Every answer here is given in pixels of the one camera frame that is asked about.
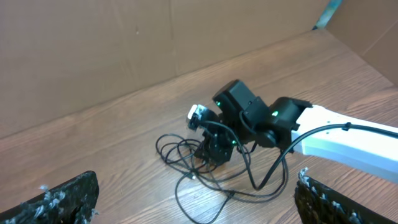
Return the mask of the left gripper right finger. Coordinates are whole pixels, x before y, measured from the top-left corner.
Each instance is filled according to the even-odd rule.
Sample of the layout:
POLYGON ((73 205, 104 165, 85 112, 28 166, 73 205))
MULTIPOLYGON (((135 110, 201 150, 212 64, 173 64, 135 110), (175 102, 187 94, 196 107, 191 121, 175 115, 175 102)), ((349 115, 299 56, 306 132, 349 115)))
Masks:
POLYGON ((298 173, 294 200, 302 223, 306 224, 396 224, 367 207, 351 200, 329 186, 298 173))

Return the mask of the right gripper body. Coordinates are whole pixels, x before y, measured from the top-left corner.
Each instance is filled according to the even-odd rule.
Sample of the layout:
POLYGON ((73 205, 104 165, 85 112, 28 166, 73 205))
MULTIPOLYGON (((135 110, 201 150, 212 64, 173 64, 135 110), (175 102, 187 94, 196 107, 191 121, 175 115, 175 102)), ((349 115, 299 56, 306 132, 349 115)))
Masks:
POLYGON ((214 166, 221 166, 231 159, 236 140, 226 128, 222 127, 223 117, 201 117, 198 128, 204 130, 204 140, 194 152, 194 156, 214 166))

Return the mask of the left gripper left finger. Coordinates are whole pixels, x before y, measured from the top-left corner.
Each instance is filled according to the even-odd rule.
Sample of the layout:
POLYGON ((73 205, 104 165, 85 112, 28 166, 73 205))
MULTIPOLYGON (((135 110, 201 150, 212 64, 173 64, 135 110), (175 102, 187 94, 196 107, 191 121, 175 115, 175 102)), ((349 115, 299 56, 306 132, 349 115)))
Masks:
POLYGON ((54 187, 39 187, 42 194, 1 212, 1 223, 91 223, 98 214, 99 183, 92 170, 54 187))

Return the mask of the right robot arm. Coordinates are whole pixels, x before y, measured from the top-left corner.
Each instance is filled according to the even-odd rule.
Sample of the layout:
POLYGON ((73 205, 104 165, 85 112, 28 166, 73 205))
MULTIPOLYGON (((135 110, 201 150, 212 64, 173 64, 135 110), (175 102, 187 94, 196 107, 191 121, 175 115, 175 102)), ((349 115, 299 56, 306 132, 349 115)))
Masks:
POLYGON ((241 80, 221 88, 213 101, 220 114, 193 105, 188 127, 204 129, 205 142, 196 157, 218 166, 243 146, 280 149, 279 164, 298 152, 336 161, 397 182, 397 128, 328 110, 309 101, 280 97, 267 106, 241 80))

